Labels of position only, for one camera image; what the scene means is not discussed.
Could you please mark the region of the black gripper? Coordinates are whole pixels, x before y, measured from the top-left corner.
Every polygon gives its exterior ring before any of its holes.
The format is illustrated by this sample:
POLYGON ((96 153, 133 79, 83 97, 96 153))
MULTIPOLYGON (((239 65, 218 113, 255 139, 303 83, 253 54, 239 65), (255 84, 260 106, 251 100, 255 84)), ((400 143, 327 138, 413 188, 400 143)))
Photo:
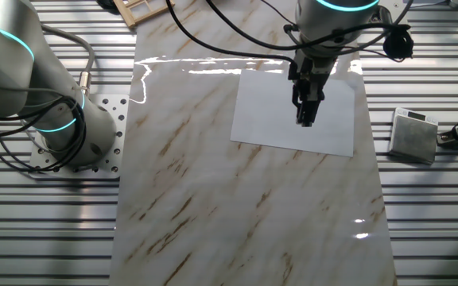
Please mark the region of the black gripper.
POLYGON ((289 65, 288 79, 296 82, 300 79, 310 83, 311 88, 317 91, 311 94, 307 101, 307 119, 305 118, 304 99, 301 89, 293 86, 293 105, 297 108, 296 122, 302 127, 312 126, 316 120, 316 115, 320 104, 324 101, 323 88, 337 58, 333 56, 311 56, 303 52, 296 52, 293 58, 294 63, 289 65))

